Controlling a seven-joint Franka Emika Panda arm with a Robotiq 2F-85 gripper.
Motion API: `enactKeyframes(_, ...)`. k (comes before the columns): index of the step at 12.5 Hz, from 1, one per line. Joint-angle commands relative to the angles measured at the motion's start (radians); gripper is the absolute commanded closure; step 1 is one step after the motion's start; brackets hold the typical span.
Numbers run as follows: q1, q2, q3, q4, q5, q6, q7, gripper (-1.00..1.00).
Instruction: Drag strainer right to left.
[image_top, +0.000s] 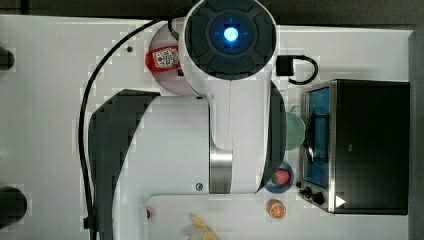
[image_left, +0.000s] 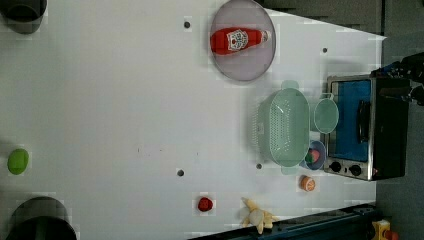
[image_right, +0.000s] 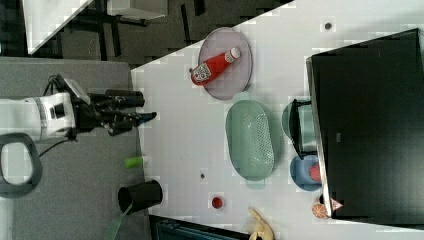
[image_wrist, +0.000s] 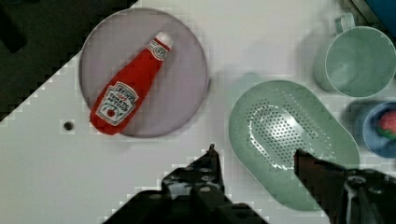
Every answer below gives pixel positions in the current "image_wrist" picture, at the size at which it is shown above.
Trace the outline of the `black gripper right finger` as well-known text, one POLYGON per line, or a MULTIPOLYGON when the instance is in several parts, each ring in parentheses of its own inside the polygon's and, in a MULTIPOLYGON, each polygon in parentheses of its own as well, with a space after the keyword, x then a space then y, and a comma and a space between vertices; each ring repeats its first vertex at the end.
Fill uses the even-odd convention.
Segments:
POLYGON ((299 149, 294 173, 331 224, 396 224, 395 178, 374 169, 347 169, 299 149))

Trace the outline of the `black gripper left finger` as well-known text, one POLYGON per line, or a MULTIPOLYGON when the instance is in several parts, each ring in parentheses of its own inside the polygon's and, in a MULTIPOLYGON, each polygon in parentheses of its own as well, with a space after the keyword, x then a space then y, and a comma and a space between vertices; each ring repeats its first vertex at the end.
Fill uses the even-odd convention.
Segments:
POLYGON ((163 178, 162 191, 173 199, 188 196, 194 187, 210 186, 224 191, 224 183, 219 161, 219 153, 211 144, 203 156, 186 167, 178 167, 163 178))

